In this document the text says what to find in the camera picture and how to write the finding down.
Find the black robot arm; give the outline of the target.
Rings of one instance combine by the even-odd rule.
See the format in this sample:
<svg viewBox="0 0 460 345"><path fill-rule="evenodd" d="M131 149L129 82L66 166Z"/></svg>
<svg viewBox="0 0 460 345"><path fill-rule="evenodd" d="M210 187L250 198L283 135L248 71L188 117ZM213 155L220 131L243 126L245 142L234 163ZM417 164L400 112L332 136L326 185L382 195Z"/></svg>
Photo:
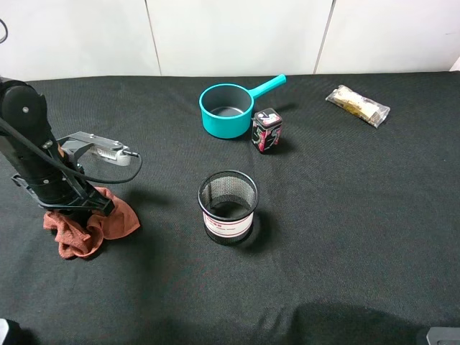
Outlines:
<svg viewBox="0 0 460 345"><path fill-rule="evenodd" d="M84 173L75 156L60 147L47 119L46 99L32 86L19 80L1 81L1 123L16 130L50 159ZM108 216L114 210L114 202L87 180L46 162L3 127L1 153L17 172L13 182L45 210L57 211L81 226L86 226L92 215Z"/></svg>

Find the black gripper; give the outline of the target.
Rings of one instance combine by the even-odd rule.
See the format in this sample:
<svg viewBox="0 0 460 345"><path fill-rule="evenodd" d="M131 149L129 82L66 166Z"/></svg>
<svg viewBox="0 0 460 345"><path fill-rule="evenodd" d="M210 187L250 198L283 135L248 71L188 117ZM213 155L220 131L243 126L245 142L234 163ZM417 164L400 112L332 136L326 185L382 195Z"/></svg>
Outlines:
<svg viewBox="0 0 460 345"><path fill-rule="evenodd" d="M20 157L10 163L17 171L12 180L23 187L54 220L73 220L83 229L101 229L114 202L90 183L73 177L38 158Z"/></svg>

